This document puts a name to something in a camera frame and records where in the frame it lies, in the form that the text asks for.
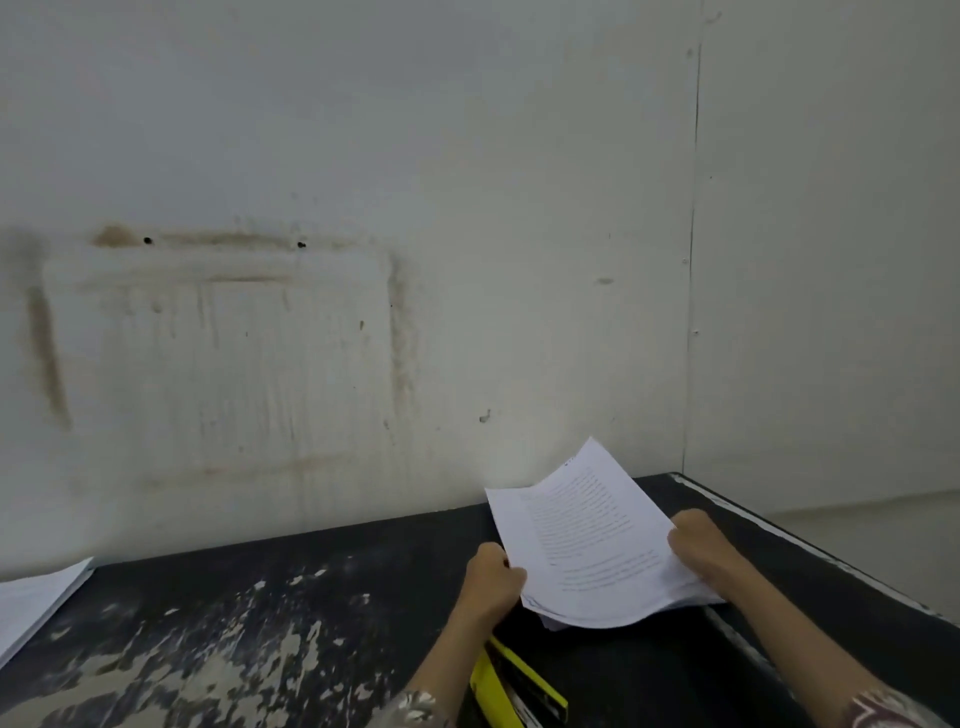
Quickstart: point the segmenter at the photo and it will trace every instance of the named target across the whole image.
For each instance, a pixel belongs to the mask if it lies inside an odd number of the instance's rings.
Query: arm
[[[818,728],[838,728],[856,697],[885,688],[757,571],[706,513],[682,511],[673,521],[670,547],[743,613]]]
[[[493,628],[520,599],[527,572],[511,569],[498,544],[481,544],[444,630],[405,691],[370,728],[411,725],[433,728],[456,719],[473,665]]]

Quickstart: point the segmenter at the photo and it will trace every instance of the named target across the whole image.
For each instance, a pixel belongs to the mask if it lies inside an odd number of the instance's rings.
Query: yellow stapler
[[[496,637],[490,637],[470,676],[470,689],[491,728],[543,728],[526,701],[541,715],[566,723],[566,698]]]

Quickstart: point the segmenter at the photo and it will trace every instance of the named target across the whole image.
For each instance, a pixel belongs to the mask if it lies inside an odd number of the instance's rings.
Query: stack of paper
[[[0,667],[76,592],[93,569],[90,559],[63,571],[0,583]]]
[[[655,612],[723,601],[666,541],[673,524],[590,438],[529,488],[487,491],[520,599],[544,624],[619,627]]]

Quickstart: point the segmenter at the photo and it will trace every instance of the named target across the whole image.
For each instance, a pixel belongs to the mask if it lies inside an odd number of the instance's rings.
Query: black table
[[[960,629],[692,481],[637,484],[667,515],[708,510],[878,677],[960,726]],[[476,505],[103,567],[0,671],[0,726],[362,727],[493,539]],[[517,609],[497,634],[571,726],[810,725],[727,605],[560,633]],[[470,699],[459,723],[482,724]]]

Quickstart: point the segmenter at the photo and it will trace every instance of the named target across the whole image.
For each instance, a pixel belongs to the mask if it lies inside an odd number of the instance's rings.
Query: left hand
[[[481,544],[467,563],[467,575],[451,619],[466,619],[492,631],[520,599],[526,581],[526,569],[511,568],[500,544]]]

